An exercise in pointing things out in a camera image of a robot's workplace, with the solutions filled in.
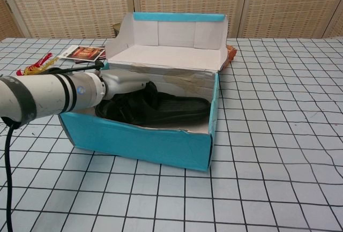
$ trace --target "book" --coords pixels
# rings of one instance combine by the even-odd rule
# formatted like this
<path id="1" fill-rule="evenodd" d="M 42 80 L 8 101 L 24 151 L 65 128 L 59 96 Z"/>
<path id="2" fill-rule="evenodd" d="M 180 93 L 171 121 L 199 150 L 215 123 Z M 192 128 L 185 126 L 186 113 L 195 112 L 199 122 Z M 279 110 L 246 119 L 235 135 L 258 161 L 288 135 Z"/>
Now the book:
<path id="1" fill-rule="evenodd" d="M 73 59 L 75 63 L 95 62 L 105 51 L 104 47 L 70 46 L 59 58 Z"/>

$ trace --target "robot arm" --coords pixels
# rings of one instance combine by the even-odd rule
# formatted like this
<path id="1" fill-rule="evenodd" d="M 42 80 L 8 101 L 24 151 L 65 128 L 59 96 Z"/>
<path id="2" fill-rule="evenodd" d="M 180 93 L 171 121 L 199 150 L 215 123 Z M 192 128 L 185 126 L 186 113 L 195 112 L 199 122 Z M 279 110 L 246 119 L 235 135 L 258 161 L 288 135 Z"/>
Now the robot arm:
<path id="1" fill-rule="evenodd" d="M 36 118 L 96 106 L 115 94 L 143 89 L 149 78 L 125 70 L 0 78 L 0 117 L 18 127 Z"/>

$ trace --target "black slipper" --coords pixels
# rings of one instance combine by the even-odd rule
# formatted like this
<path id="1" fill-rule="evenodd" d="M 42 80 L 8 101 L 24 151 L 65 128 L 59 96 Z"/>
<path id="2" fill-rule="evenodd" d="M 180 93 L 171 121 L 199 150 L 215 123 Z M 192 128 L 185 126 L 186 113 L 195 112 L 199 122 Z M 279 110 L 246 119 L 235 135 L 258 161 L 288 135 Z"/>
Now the black slipper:
<path id="1" fill-rule="evenodd" d="M 151 81 L 145 89 L 117 94 L 95 108 L 97 116 L 133 125 L 196 122 L 210 114 L 211 104 L 203 98 L 181 97 L 157 91 Z"/>

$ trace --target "grid tablecloth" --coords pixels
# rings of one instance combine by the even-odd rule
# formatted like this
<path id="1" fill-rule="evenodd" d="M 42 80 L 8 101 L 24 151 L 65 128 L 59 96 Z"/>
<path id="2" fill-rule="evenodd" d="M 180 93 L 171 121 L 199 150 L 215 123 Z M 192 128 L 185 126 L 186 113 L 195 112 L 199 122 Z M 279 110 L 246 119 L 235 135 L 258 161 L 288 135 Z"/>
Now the grid tablecloth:
<path id="1" fill-rule="evenodd" d="M 105 43 L 5 39 L 0 74 L 70 44 Z M 343 39 L 228 44 L 238 53 L 220 74 L 209 172 L 76 149 L 56 115 L 39 118 L 12 139 L 14 230 L 342 231 Z M 0 123 L 1 231 L 7 131 Z"/>

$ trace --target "cardboard flap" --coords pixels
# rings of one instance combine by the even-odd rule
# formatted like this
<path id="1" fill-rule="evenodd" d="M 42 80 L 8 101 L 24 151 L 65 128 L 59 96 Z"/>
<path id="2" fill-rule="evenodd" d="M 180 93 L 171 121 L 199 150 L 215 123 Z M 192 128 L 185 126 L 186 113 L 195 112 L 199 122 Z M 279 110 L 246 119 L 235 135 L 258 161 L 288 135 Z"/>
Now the cardboard flap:
<path id="1" fill-rule="evenodd" d="M 227 58 L 223 14 L 128 13 L 106 45 L 109 63 L 218 72 Z"/>

